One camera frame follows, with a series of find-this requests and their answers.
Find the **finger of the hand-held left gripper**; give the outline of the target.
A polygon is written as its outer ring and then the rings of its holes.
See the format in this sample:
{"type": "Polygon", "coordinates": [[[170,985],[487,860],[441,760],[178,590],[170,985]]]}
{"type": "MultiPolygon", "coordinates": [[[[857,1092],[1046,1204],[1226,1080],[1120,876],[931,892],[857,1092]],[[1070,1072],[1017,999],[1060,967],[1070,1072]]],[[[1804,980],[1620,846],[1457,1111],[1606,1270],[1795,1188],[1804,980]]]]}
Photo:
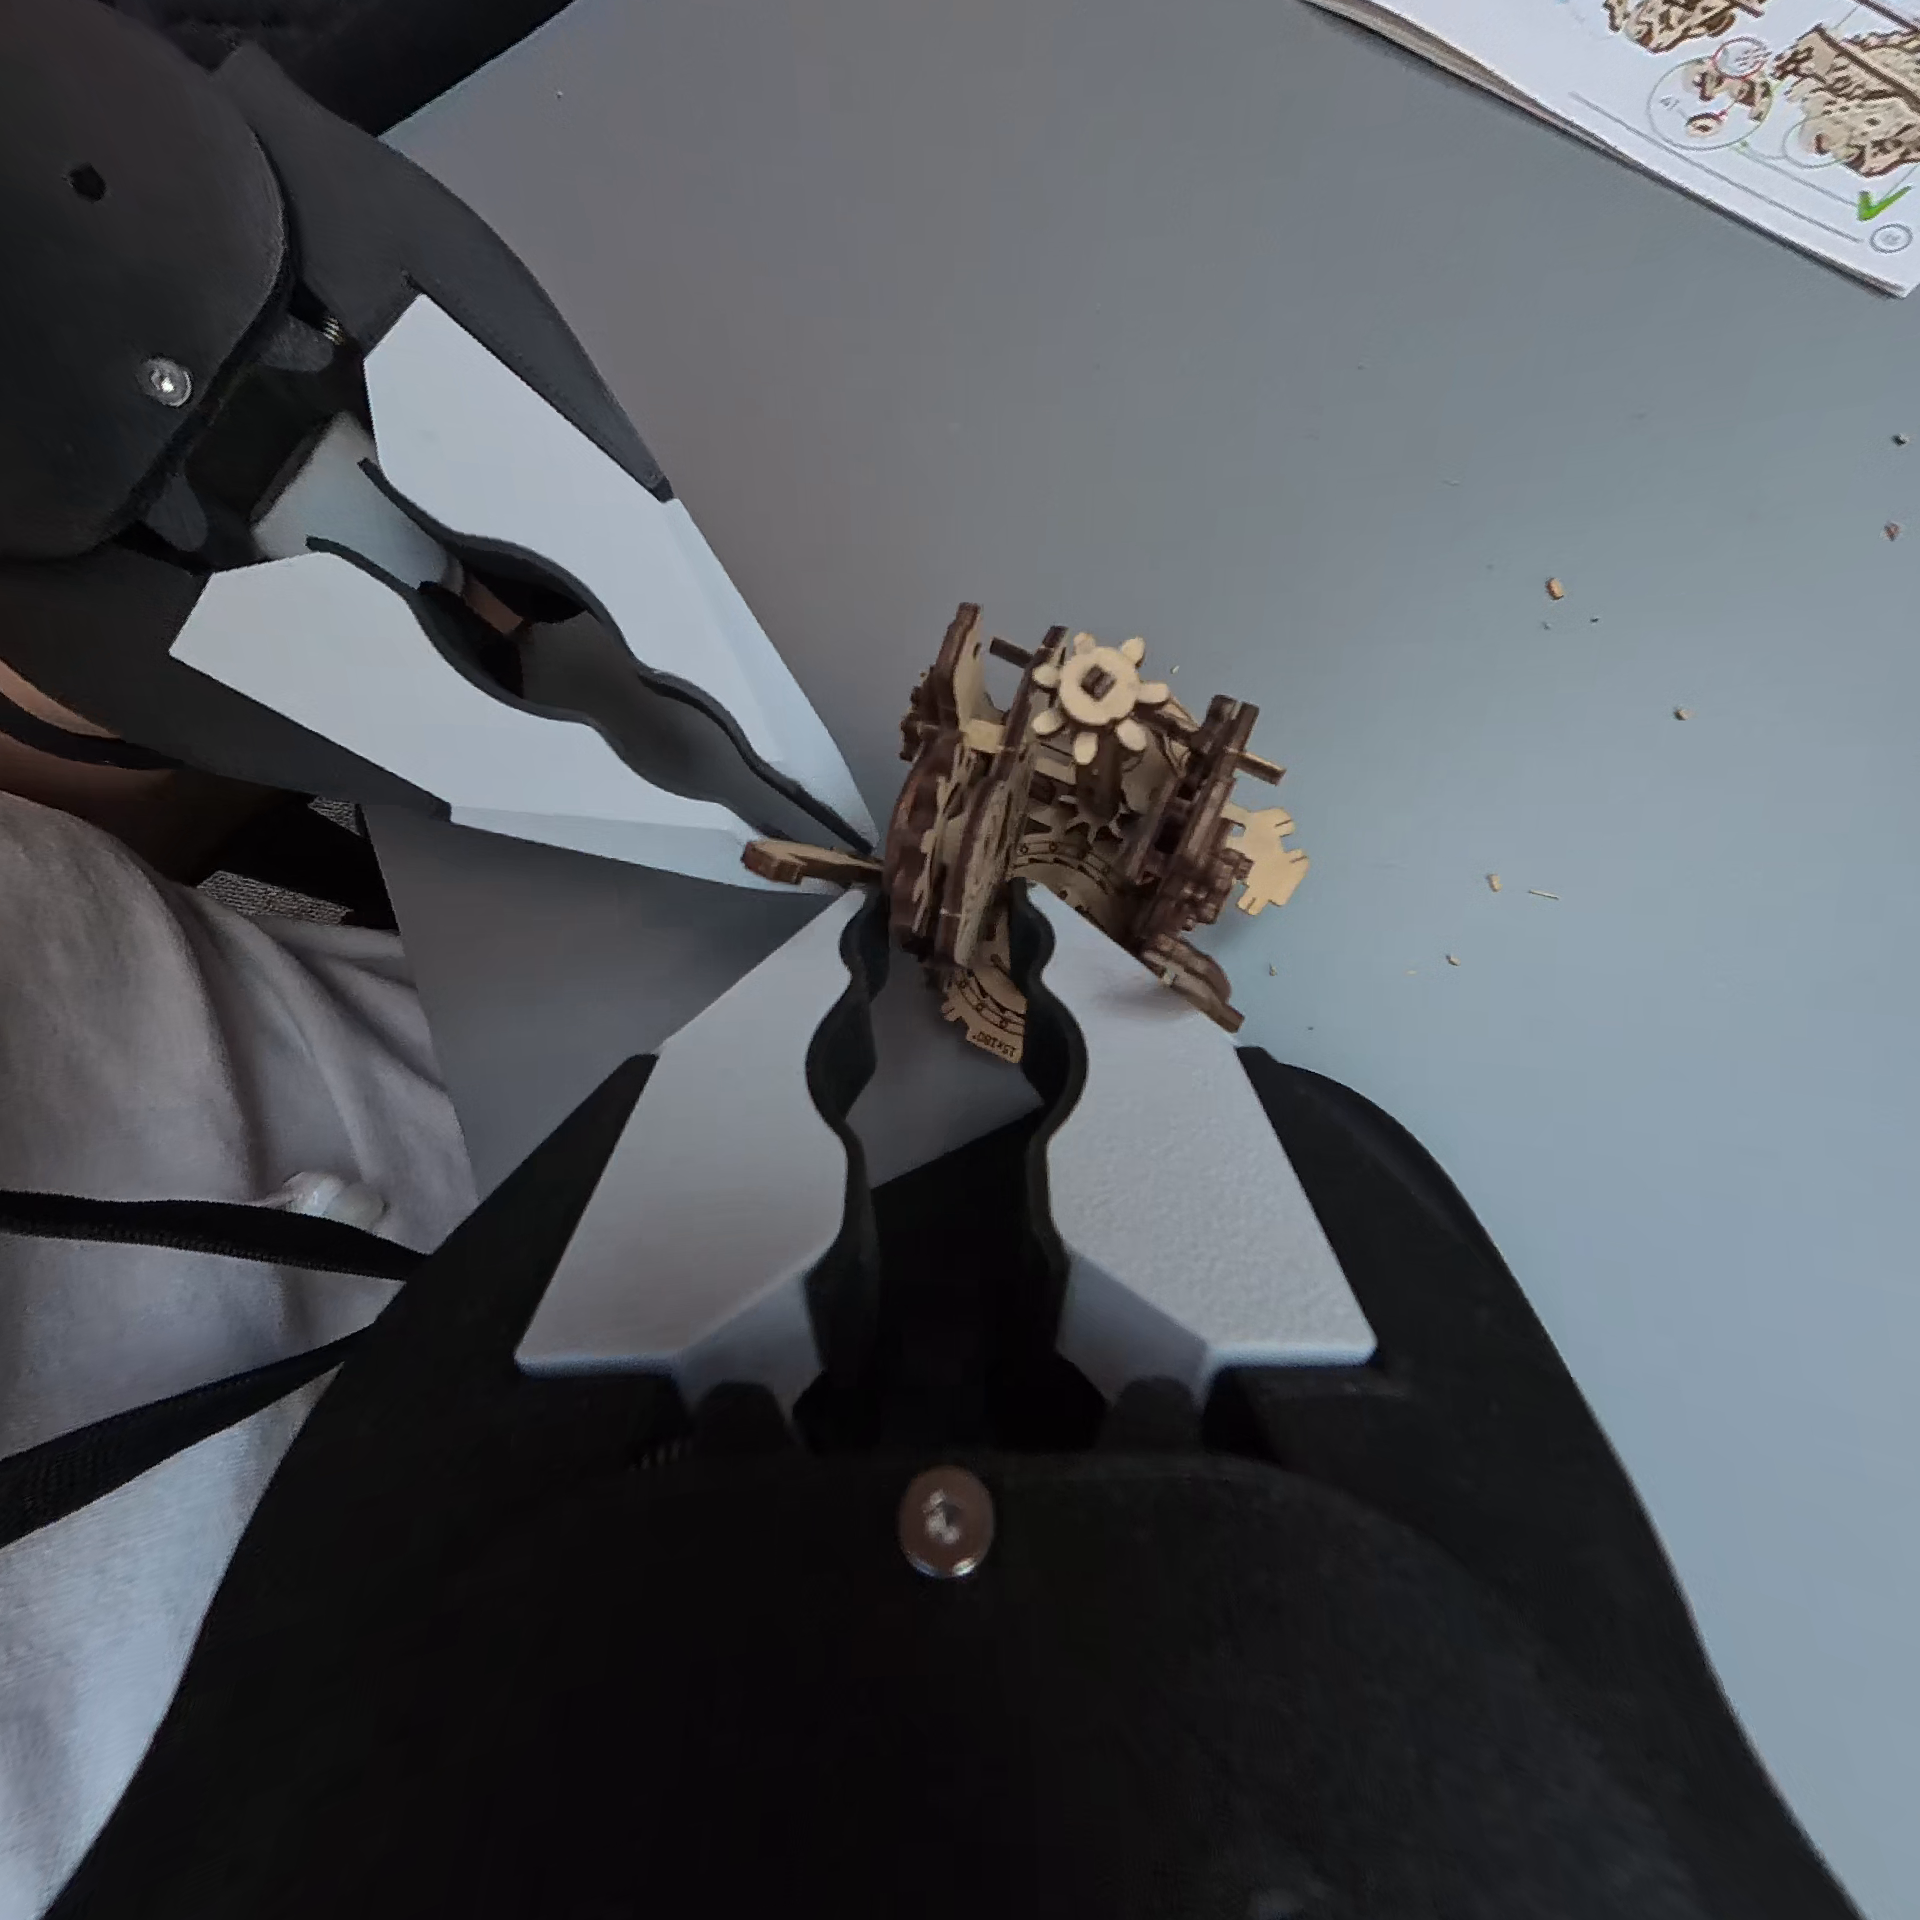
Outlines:
{"type": "Polygon", "coordinates": [[[448,587],[499,636],[489,668],[510,686],[515,645],[587,607],[612,614],[636,657],[708,689],[722,670],[697,655],[729,648],[742,678],[747,660],[779,657],[688,510],[430,296],[368,352],[363,379],[370,425],[337,415],[321,431],[257,521],[257,564],[332,541],[403,585],[448,587]]]}
{"type": "Polygon", "coordinates": [[[636,657],[587,607],[516,643],[520,684],[492,668],[499,636],[448,587],[404,585],[316,541],[290,560],[216,573],[175,657],[303,742],[327,769],[380,769],[456,824],[542,847],[750,889],[763,837],[873,847],[873,817],[784,663],[697,655],[722,688],[636,657]]]}

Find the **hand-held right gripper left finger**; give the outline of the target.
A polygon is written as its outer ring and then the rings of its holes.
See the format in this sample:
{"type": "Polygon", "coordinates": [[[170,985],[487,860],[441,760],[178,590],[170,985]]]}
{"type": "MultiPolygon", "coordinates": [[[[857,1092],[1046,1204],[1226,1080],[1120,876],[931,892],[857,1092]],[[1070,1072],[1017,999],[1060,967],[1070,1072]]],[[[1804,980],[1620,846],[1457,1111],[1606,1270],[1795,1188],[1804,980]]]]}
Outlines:
{"type": "Polygon", "coordinates": [[[695,1403],[859,1388],[881,1327],[873,1188],[851,1128],[890,972],[847,893],[667,1037],[524,1332],[534,1375],[663,1374],[695,1403]]]}

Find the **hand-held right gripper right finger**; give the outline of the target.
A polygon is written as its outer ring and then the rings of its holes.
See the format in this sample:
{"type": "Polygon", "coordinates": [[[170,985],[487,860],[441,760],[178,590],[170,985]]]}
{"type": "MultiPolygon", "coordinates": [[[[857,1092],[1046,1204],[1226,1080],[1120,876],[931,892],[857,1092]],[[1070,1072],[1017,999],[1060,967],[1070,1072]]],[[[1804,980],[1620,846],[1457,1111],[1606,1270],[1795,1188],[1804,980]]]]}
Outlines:
{"type": "Polygon", "coordinates": [[[1106,1399],[1376,1353],[1226,1029],[1048,889],[1009,895],[1057,1351],[1106,1399]]]}

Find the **small wooden part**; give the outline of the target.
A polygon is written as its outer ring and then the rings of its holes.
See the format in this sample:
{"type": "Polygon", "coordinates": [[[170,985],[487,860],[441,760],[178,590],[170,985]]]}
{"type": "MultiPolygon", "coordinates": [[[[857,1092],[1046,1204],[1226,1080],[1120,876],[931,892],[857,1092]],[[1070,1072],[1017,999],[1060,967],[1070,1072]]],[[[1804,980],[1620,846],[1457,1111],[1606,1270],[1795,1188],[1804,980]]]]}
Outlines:
{"type": "Polygon", "coordinates": [[[742,864],[756,879],[791,889],[873,889],[883,883],[883,864],[871,855],[794,838],[752,838],[742,852],[742,864]]]}

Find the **brown wooden mechanical model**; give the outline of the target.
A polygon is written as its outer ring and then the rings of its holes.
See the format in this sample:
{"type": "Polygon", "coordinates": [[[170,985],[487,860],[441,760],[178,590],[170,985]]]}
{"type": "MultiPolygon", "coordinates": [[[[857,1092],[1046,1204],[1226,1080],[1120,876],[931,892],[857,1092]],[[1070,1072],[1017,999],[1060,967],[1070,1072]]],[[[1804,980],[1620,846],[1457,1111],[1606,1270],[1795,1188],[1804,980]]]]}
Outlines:
{"type": "Polygon", "coordinates": [[[1146,670],[1146,643],[1049,629],[1031,652],[985,640],[962,604],[903,712],[907,775],[883,844],[895,941],[967,1039],[1016,1065],[1014,879],[1066,900],[1164,988],[1234,1033],[1226,968],[1193,943],[1226,905],[1257,916],[1307,873],[1282,807],[1244,780],[1282,767],[1252,749],[1257,708],[1204,712],[1146,670]]]}

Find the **dark woven fabric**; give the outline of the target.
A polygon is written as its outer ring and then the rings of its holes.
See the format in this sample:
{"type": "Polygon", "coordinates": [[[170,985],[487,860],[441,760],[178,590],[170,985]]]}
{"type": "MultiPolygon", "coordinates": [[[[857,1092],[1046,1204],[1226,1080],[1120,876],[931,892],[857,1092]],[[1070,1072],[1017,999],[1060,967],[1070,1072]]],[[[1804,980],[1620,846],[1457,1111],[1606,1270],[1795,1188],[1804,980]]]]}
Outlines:
{"type": "Polygon", "coordinates": [[[398,928],[366,811],[343,799],[282,798],[235,827],[202,865],[195,885],[255,919],[398,928]]]}

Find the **person's white-shirted torso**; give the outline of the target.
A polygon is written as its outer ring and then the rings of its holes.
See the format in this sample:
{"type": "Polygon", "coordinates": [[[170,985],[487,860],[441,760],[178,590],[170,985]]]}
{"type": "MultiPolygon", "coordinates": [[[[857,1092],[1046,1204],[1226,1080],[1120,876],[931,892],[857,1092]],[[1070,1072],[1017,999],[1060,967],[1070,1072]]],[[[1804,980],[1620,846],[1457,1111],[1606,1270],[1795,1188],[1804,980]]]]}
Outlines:
{"type": "MultiPolygon", "coordinates": [[[[257,1204],[332,1175],[419,1249],[473,1206],[460,1123],[390,933],[271,924],[156,876],[63,811],[6,798],[7,1188],[257,1204]]],[[[6,1451],[303,1353],[392,1291],[175,1249],[6,1236],[6,1451]]],[[[312,1382],[6,1551],[6,1676],[191,1639],[312,1382]]]]}

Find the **scattered wood crumbs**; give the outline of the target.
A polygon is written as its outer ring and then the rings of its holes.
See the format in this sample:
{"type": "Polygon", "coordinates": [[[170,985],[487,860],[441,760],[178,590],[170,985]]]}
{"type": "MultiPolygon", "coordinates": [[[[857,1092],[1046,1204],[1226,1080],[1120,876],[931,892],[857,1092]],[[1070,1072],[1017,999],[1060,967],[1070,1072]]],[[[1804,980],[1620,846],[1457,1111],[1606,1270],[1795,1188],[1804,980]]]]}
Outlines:
{"type": "Polygon", "coordinates": [[[1738,512],[1514,552],[1376,551],[1264,655],[1287,766],[1282,905],[1231,972],[1467,967],[1804,928],[1882,789],[1913,789],[1915,537],[1738,512]]]}

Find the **white instruction booklet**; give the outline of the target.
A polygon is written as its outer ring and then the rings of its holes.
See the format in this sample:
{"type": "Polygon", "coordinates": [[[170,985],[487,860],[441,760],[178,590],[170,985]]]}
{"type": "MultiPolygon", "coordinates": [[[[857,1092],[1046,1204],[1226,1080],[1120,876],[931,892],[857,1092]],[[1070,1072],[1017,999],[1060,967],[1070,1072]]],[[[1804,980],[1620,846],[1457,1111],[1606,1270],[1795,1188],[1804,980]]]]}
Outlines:
{"type": "Polygon", "coordinates": [[[1886,295],[1915,292],[1915,1],[1320,9],[1886,295]]]}

